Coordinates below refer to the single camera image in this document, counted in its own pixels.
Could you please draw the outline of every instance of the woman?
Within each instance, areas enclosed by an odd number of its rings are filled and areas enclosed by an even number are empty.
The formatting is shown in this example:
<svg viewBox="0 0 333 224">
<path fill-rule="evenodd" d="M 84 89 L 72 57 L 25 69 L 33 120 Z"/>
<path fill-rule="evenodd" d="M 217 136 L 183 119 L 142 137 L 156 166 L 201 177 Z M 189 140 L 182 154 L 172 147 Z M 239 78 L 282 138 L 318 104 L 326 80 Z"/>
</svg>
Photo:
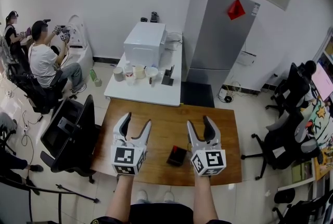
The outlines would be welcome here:
<svg viewBox="0 0 333 224">
<path fill-rule="evenodd" d="M 11 11 L 6 17 L 5 39 L 10 48 L 10 53 L 14 59 L 20 62 L 26 71 L 29 71 L 28 50 L 21 46 L 22 35 L 17 35 L 13 24 L 17 23 L 19 15 L 16 11 Z"/>
</svg>

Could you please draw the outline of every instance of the white t-shirt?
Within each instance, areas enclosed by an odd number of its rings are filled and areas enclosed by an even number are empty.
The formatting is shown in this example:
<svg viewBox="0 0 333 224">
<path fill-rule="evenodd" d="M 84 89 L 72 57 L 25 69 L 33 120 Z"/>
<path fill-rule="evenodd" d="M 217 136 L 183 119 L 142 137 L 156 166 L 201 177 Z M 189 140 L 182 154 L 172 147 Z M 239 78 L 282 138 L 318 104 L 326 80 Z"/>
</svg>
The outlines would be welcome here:
<svg viewBox="0 0 333 224">
<path fill-rule="evenodd" d="M 44 44 L 38 46 L 33 44 L 29 49 L 31 72 L 43 88 L 50 86 L 54 75 L 56 74 L 53 66 L 57 57 L 57 54 L 55 54 L 50 47 Z"/>
</svg>

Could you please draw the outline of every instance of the desk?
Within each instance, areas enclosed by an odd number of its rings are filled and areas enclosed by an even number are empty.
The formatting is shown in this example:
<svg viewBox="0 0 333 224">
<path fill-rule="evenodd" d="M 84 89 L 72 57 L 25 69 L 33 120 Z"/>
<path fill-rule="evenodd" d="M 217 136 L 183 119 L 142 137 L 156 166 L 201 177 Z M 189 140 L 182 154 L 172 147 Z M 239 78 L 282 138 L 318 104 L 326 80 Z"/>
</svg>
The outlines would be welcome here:
<svg viewBox="0 0 333 224">
<path fill-rule="evenodd" d="M 165 43 L 167 48 L 160 60 L 159 71 L 164 74 L 165 69 L 175 66 L 172 79 L 173 85 L 162 85 L 162 76 L 159 74 L 158 79 L 149 84 L 148 78 L 136 79 L 133 86 L 129 86 L 125 80 L 117 82 L 112 75 L 104 95 L 111 98 L 120 98 L 125 100 L 133 100 L 145 103 L 161 104 L 167 106 L 178 107 L 181 102 L 181 78 L 182 78 L 182 44 L 171 43 L 171 40 L 181 40 L 181 34 L 169 34 Z M 125 53 L 121 57 L 118 67 L 125 67 Z"/>
<path fill-rule="evenodd" d="M 212 185 L 226 185 L 242 181 L 238 134 L 233 110 L 204 108 L 181 104 L 168 107 L 148 103 L 111 99 L 94 151 L 91 169 L 115 176 L 111 166 L 113 127 L 125 113 L 132 112 L 127 139 L 137 137 L 147 120 L 151 119 L 151 131 L 147 144 L 147 159 L 136 181 L 160 185 L 193 186 L 194 172 L 190 160 L 181 167 L 166 163 L 174 145 L 187 149 L 187 120 L 191 120 L 199 136 L 203 137 L 202 116 L 209 116 L 221 132 L 222 149 L 226 152 L 227 168 L 212 176 Z"/>
</svg>

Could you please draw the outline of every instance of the monitor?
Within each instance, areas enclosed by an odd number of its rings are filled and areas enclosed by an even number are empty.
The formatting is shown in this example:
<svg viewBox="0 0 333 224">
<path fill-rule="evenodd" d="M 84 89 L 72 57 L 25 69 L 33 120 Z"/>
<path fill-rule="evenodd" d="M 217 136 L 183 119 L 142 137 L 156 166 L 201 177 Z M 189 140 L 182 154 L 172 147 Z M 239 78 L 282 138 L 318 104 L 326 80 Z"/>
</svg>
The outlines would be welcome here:
<svg viewBox="0 0 333 224">
<path fill-rule="evenodd" d="M 333 83 L 320 63 L 317 63 L 317 70 L 312 75 L 312 81 L 323 101 L 333 92 Z"/>
</svg>

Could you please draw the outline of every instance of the tiled floor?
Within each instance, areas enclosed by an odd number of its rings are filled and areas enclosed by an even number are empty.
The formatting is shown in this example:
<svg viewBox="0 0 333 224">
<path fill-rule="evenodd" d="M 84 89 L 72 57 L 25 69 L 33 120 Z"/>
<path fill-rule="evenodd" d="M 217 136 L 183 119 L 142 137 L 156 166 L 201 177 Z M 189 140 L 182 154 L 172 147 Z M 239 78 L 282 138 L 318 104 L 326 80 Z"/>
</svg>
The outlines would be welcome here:
<svg viewBox="0 0 333 224">
<path fill-rule="evenodd" d="M 101 125 L 106 114 L 109 100 L 103 95 L 104 89 L 112 75 L 112 67 L 108 64 L 96 63 L 94 69 L 97 76 L 102 79 L 102 87 L 95 87 L 88 80 L 85 92 L 78 95 L 78 102 L 83 103 L 89 94 L 94 97 L 95 104 L 95 122 Z M 6 92 L 13 90 L 14 96 L 6 96 Z M 260 153 L 259 145 L 251 138 L 251 134 L 257 133 L 261 138 L 266 135 L 265 126 L 275 122 L 277 113 L 273 110 L 266 111 L 264 106 L 270 103 L 271 93 L 260 93 L 255 96 L 244 96 L 243 94 L 234 95 L 234 101 L 230 104 L 220 102 L 215 99 L 215 106 L 223 109 L 233 109 L 235 111 L 239 144 L 241 153 L 256 154 Z M 15 85 L 4 79 L 0 84 L 1 107 L 12 113 L 18 120 L 19 125 L 23 127 L 22 113 L 27 111 L 24 120 L 31 123 L 36 122 L 39 114 L 34 113 L 29 102 L 24 97 L 24 93 L 15 89 Z M 95 184 L 90 184 L 87 178 L 82 178 L 76 173 L 51 173 L 50 169 L 43 164 L 40 159 L 41 151 L 46 151 L 40 142 L 40 136 L 50 120 L 50 114 L 35 125 L 30 125 L 28 134 L 32 139 L 34 146 L 33 164 L 41 164 L 44 171 L 40 174 L 30 173 L 30 178 L 40 188 L 54 189 L 55 184 L 61 184 L 64 187 L 81 194 L 97 197 L 100 203 L 93 202 L 75 195 L 64 195 L 62 197 L 62 223 L 90 223 L 93 218 L 103 216 L 107 210 L 110 199 L 116 188 L 116 179 L 114 177 L 96 173 Z M 31 160 L 32 148 L 30 141 L 26 147 L 21 144 L 22 129 L 12 136 L 10 144 L 15 146 L 18 157 Z M 280 172 L 272 170 L 269 166 L 266 169 L 264 178 L 255 181 L 261 170 L 261 159 L 248 159 L 242 161 L 242 183 L 226 186 L 212 187 L 215 207 L 220 219 L 230 221 L 235 224 L 243 223 L 269 223 L 276 215 L 272 214 L 274 204 L 274 195 L 281 184 Z M 22 176 L 26 176 L 25 171 L 17 171 Z M 162 201 L 165 191 L 171 191 L 175 195 L 177 202 L 193 207 L 194 190 L 193 187 L 176 186 L 158 186 L 135 182 L 132 192 L 132 203 L 135 202 L 136 192 L 145 189 L 148 197 L 152 201 Z M 296 189 L 297 197 L 293 203 L 298 200 L 306 200 L 308 197 L 308 186 L 298 187 Z M 32 214 L 34 221 L 53 220 L 58 221 L 58 195 L 42 193 L 40 196 L 32 194 Z"/>
</svg>

